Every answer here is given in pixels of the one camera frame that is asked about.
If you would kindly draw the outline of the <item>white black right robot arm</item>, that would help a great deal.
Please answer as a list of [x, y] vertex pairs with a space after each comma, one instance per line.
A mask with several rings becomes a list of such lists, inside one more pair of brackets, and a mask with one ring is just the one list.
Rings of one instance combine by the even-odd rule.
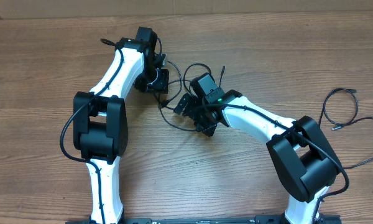
[[281, 223], [323, 223], [319, 213], [338, 174], [346, 175], [319, 124], [309, 116], [285, 118], [258, 107], [242, 93], [224, 91], [205, 73], [194, 78], [174, 112], [191, 118], [196, 130], [212, 136], [219, 123], [244, 131], [265, 144], [278, 178], [289, 194]]

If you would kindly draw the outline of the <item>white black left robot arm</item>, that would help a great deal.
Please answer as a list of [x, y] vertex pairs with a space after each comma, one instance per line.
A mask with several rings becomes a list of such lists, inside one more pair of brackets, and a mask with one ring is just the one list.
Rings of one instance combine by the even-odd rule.
[[101, 39], [114, 47], [114, 59], [102, 79], [73, 99], [73, 114], [60, 134], [60, 149], [69, 159], [86, 164], [93, 208], [86, 223], [121, 223], [119, 164], [128, 142], [125, 99], [131, 88], [143, 93], [168, 92], [166, 56], [151, 28], [139, 27], [133, 39]]

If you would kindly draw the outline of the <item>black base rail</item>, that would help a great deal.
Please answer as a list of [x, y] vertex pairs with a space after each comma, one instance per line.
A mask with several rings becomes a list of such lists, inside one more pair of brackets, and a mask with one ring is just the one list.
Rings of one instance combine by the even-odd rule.
[[[65, 222], [66, 224], [87, 224], [93, 223], [89, 220], [77, 222]], [[127, 224], [280, 224], [289, 223], [284, 215], [256, 215], [254, 218], [214, 218], [214, 219], [164, 219], [152, 220], [150, 218], [126, 218], [119, 223]], [[319, 224], [342, 224], [339, 215], [320, 214], [315, 222]]]

